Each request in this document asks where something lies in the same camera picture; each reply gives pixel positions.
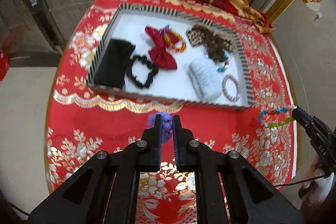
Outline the right hand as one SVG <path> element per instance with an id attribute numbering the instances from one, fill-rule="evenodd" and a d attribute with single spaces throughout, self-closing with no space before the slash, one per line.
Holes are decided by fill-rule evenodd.
<path id="1" fill-rule="evenodd" d="M 298 191 L 298 196 L 302 200 L 308 200 L 312 205 L 323 203 L 335 184 L 335 174 L 325 177 L 322 169 L 321 159 L 316 156 L 306 171 L 305 182 L 302 183 Z"/>

